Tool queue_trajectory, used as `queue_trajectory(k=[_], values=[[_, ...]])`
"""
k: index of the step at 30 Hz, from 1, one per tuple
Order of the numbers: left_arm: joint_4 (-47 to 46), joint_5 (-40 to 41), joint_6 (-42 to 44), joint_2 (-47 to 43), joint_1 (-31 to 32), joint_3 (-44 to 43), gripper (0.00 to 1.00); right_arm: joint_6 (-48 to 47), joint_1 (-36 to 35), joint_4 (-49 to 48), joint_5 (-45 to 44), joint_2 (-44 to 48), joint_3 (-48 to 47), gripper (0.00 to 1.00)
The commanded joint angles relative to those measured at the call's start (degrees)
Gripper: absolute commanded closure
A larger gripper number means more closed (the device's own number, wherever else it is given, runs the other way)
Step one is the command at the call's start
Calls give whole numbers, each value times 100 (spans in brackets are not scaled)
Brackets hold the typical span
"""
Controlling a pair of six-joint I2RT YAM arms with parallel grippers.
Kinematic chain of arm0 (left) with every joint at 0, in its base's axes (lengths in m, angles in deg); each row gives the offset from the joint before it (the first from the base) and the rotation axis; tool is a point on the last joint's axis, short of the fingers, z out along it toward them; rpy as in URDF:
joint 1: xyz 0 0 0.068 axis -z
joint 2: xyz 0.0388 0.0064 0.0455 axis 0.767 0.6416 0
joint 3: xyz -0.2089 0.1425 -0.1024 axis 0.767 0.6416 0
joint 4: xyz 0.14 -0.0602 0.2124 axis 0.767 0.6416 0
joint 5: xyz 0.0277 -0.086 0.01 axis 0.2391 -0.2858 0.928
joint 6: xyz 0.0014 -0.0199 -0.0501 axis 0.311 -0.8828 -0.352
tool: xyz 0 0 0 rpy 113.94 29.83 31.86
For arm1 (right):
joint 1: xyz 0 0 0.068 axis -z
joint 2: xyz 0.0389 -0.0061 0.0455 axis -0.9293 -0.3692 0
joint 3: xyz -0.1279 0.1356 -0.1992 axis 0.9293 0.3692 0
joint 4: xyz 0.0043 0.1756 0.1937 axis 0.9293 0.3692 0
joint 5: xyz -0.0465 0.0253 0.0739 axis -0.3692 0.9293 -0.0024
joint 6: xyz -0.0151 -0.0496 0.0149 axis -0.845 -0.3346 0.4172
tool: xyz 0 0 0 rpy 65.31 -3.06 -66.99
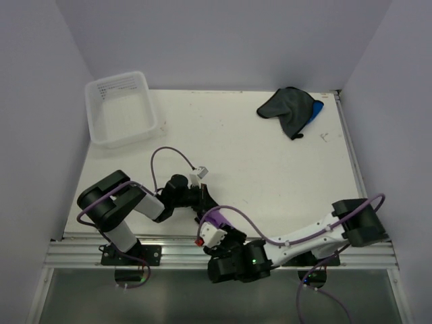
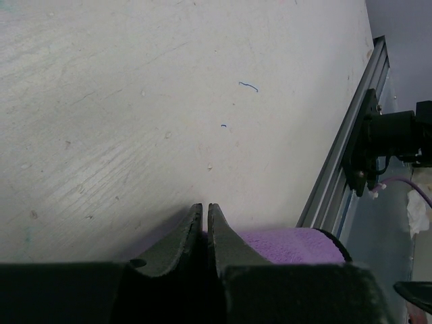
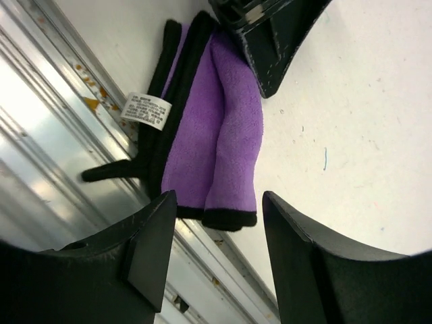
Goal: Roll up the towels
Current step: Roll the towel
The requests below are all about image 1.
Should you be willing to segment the purple towel black trim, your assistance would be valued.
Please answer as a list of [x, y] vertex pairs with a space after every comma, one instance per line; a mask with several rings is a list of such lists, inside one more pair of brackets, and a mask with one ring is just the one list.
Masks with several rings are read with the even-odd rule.
[[232, 227], [232, 224], [221, 214], [220, 210], [211, 211], [205, 217], [204, 222], [210, 223], [216, 228], [223, 228], [226, 225]]

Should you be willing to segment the grey towel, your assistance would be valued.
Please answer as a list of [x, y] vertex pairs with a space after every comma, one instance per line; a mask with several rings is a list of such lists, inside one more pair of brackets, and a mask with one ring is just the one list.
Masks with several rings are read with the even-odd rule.
[[313, 112], [313, 103], [318, 101], [308, 92], [289, 86], [278, 89], [257, 110], [263, 119], [277, 118], [283, 133], [290, 139], [303, 138], [303, 129]]

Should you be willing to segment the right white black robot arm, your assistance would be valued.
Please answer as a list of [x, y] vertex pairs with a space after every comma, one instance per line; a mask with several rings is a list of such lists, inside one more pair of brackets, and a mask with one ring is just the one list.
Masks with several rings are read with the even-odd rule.
[[211, 258], [210, 281], [249, 283], [269, 277], [271, 270], [299, 256], [316, 265], [347, 244], [359, 248], [389, 238], [371, 199], [339, 200], [332, 207], [322, 219], [291, 234], [262, 235], [250, 242], [220, 213], [220, 206], [213, 207], [203, 215], [195, 241]]

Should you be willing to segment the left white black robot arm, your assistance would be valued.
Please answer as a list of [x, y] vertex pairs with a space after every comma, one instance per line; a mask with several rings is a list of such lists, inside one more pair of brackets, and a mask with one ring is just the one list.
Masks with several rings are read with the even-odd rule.
[[125, 265], [139, 260], [140, 248], [124, 219], [137, 211], [155, 223], [169, 219], [176, 208], [191, 208], [196, 220], [218, 204], [206, 184], [191, 184], [184, 175], [175, 174], [159, 193], [134, 182], [122, 170], [114, 171], [83, 191], [77, 199], [89, 225], [105, 234], [116, 247], [116, 256]]

